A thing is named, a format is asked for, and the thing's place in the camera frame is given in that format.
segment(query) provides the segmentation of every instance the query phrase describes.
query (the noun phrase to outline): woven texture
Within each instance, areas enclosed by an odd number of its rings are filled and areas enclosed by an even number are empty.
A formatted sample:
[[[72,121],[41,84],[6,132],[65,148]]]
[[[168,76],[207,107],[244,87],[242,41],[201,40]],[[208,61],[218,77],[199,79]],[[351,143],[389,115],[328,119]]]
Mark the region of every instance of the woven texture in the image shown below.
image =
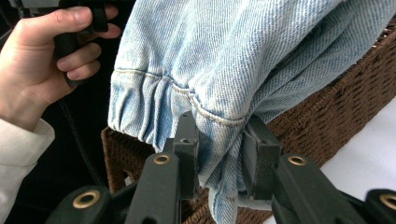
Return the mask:
[[[321,166],[359,132],[396,95],[396,19],[366,55],[339,79],[269,123],[284,152],[301,153]],[[154,149],[109,128],[102,131],[111,192],[125,187],[124,178],[139,178]],[[261,224],[270,212],[239,208],[237,223]],[[182,204],[182,222],[215,223],[207,189],[196,201]]]

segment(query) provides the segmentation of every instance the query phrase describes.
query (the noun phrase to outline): seam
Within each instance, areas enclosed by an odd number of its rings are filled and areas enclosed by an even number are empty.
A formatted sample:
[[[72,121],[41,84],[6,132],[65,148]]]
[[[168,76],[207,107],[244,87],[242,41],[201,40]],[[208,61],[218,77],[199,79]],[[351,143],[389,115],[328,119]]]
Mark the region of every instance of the seam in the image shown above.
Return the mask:
[[[223,125],[223,126],[234,126],[234,127],[242,127],[245,125],[246,118],[241,118],[241,119],[225,119],[220,116],[214,115],[211,112],[207,111],[202,107],[198,99],[195,97],[195,93],[193,89],[186,89],[186,88],[181,88],[179,87],[175,81],[170,78],[170,77],[164,77],[164,76],[158,76],[154,75],[151,73],[147,72],[142,72],[139,70],[125,70],[125,69],[115,69],[114,72],[119,73],[119,74],[129,74],[129,75],[136,75],[136,76],[143,76],[143,77],[148,77],[148,78],[153,78],[153,79],[158,79],[158,80],[164,80],[171,84],[172,90],[174,90],[177,93],[181,94],[187,94],[188,99],[190,99],[190,103],[195,106],[197,112],[204,118],[210,119],[212,121],[215,121],[217,124]]]

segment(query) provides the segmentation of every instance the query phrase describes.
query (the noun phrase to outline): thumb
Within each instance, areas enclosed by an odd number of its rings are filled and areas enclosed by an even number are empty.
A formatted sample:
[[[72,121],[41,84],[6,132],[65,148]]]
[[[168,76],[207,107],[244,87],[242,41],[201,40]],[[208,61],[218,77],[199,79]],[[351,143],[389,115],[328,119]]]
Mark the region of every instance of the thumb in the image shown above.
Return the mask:
[[[58,9],[50,14],[21,21],[21,41],[25,45],[44,45],[63,33],[74,33],[88,27],[92,13],[88,7]]]

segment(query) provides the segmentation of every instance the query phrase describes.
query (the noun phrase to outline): human hand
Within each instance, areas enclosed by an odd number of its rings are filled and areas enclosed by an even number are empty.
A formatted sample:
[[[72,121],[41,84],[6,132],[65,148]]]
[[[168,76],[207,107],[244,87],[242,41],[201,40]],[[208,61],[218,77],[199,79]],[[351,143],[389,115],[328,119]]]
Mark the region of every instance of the human hand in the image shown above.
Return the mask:
[[[118,11],[106,6],[109,20]],[[18,22],[0,53],[0,119],[32,131],[48,105],[73,91],[64,78],[72,80],[94,75],[100,68],[96,61],[101,48],[88,43],[59,60],[54,59],[53,38],[62,33],[75,33],[88,27],[92,13],[87,7],[56,10],[48,15]],[[108,32],[97,36],[115,38],[120,28],[108,24]]]

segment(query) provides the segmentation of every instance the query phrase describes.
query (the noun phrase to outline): light blue denim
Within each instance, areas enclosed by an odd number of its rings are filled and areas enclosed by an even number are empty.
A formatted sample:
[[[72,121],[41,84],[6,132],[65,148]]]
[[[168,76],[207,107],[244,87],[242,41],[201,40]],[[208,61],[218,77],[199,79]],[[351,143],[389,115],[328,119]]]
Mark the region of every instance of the light blue denim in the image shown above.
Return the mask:
[[[192,111],[199,180],[217,223],[244,197],[240,145],[265,122],[331,83],[375,42],[396,0],[137,0],[111,81],[108,125],[163,149]]]

